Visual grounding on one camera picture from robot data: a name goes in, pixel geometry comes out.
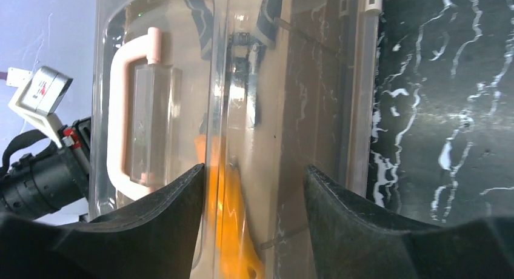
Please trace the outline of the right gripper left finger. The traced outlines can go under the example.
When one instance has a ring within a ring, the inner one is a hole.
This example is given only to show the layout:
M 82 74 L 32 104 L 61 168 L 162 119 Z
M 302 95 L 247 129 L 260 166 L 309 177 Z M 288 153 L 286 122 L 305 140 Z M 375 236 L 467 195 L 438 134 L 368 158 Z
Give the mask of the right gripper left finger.
M 1 214 L 2 278 L 188 278 L 205 167 L 88 223 L 51 226 Z

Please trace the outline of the orange handle pliers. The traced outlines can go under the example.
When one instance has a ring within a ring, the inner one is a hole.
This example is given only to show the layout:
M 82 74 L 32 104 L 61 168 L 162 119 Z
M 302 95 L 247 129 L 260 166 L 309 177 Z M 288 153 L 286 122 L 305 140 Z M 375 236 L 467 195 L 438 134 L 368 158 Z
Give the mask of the orange handle pliers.
M 261 0 L 252 32 L 222 31 L 215 36 L 215 8 L 205 0 L 185 0 L 199 34 L 201 58 L 212 64 L 210 111 L 204 117 L 197 149 L 205 148 L 200 159 L 207 165 L 208 222 L 216 233 L 216 248 L 223 278 L 263 278 L 264 264 L 255 251 L 245 218 L 238 159 L 229 154 L 224 131 L 230 101 L 229 86 L 243 83 L 250 107 L 250 127 L 261 120 L 257 93 L 258 76 L 266 50 L 275 45 L 282 0 Z

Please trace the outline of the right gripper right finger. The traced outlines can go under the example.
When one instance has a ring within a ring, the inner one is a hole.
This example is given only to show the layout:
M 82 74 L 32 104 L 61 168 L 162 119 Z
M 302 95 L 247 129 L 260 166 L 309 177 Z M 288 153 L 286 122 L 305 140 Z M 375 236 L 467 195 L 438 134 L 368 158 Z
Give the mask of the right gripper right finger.
M 513 218 L 450 227 L 409 219 L 313 165 L 304 200 L 318 278 L 512 278 Z

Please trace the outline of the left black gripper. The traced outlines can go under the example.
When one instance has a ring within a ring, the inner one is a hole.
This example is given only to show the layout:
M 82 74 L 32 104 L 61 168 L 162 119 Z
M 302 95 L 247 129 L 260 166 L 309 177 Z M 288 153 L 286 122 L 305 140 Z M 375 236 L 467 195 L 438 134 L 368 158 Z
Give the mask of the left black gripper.
M 38 154 L 11 162 L 19 150 L 46 139 L 38 129 L 14 137 L 2 154 L 1 212 L 35 220 L 88 199 L 91 131 L 90 118 L 78 119 L 57 130 L 62 147 L 52 141 Z

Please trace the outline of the beige plastic tool box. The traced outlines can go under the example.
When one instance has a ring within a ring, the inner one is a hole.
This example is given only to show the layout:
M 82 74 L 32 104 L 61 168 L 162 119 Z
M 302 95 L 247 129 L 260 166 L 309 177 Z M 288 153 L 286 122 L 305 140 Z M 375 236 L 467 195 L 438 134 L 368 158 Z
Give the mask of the beige plastic tool box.
M 252 32 L 261 0 L 205 0 L 215 36 Z M 250 127 L 243 83 L 224 115 L 238 159 L 245 218 L 263 278 L 315 278 L 304 202 L 314 165 L 365 195 L 382 0 L 282 0 L 256 87 Z M 210 111 L 212 64 L 185 0 L 98 0 L 90 216 L 125 207 L 205 166 L 192 278 L 223 278 L 208 222 L 207 165 L 197 149 Z

